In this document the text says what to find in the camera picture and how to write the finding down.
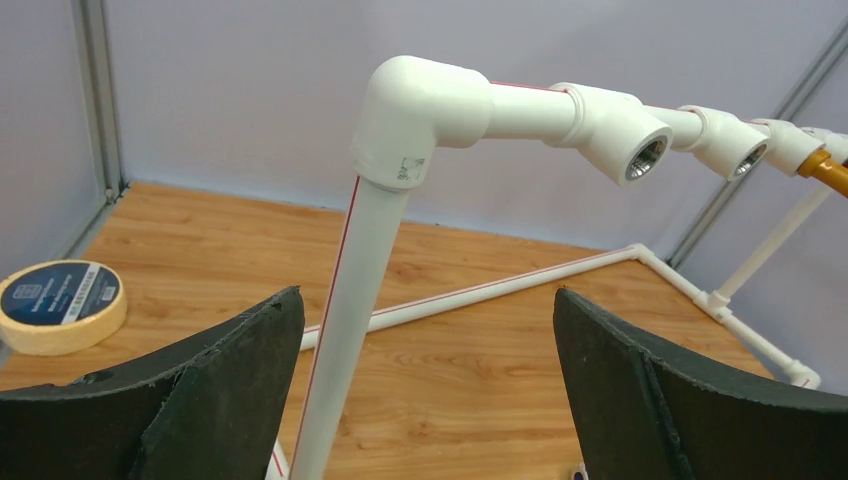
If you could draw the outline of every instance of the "wooden floor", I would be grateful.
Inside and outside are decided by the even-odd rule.
[[[126,325],[88,350],[14,355],[0,389],[65,384],[229,319],[301,285],[320,318],[342,215],[136,184],[85,255],[115,268]],[[404,224],[378,308],[578,259],[592,250]],[[329,479],[552,479],[580,458],[551,325],[568,287],[643,328],[766,374],[722,327],[637,262],[625,262],[369,334]],[[301,354],[281,427],[291,446],[311,352]]]

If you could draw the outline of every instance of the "pvc tee fitting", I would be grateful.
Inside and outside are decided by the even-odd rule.
[[[698,115],[702,124],[698,138],[678,150],[692,152],[701,163],[727,180],[748,172],[766,151],[768,137],[735,115],[696,105],[686,105],[678,110]]]
[[[571,83],[551,89],[573,99],[575,116],[572,128],[544,140],[547,145],[576,148],[618,185],[644,177],[665,157],[672,129],[645,112],[636,97]]]
[[[790,177],[798,172],[807,157],[824,146],[823,141],[783,120],[758,118],[751,123],[768,127],[771,135],[765,160]]]

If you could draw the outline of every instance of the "brass fitting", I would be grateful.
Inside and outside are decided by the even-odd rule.
[[[827,150],[816,150],[807,157],[798,167],[798,175],[813,177],[848,198],[848,168],[833,161]]]

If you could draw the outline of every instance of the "white backdrop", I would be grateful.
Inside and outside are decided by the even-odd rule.
[[[95,178],[71,2],[0,2],[0,278],[69,246]]]
[[[843,59],[798,125],[848,132]],[[732,273],[817,182],[770,166],[755,171],[681,272],[713,289]],[[740,318],[822,375],[822,389],[848,394],[848,199],[833,193],[730,304]]]
[[[331,208],[352,188],[365,85],[394,55],[767,116],[846,13],[842,0],[107,3],[130,180]],[[413,220],[660,255],[720,182],[676,156],[618,189],[573,152],[496,141],[441,151],[430,172]]]

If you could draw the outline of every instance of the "black foam block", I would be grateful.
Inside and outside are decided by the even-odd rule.
[[[592,480],[848,478],[848,398],[716,362],[568,290],[554,331]]]
[[[0,479],[264,478],[303,327],[288,288],[70,385],[0,392]]]

